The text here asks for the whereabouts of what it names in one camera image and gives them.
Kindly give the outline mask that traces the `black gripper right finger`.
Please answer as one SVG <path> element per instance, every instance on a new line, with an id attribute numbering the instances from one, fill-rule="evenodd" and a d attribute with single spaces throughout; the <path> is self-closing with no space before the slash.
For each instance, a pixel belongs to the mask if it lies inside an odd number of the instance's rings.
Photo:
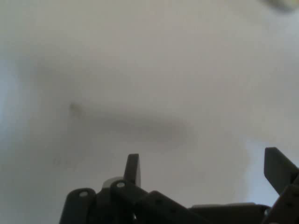
<path id="1" fill-rule="evenodd" d="M 278 193 L 263 224 L 297 224 L 299 222 L 299 168 L 276 147 L 264 152 L 264 176 Z"/>

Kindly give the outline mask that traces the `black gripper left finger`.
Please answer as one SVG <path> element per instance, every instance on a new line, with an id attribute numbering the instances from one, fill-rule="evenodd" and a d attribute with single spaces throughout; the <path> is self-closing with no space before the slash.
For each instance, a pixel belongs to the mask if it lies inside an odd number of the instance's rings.
<path id="1" fill-rule="evenodd" d="M 61 224 L 208 224 L 158 191 L 141 188 L 139 154 L 129 154 L 124 175 L 106 181 L 99 192 L 71 191 L 65 200 Z"/>

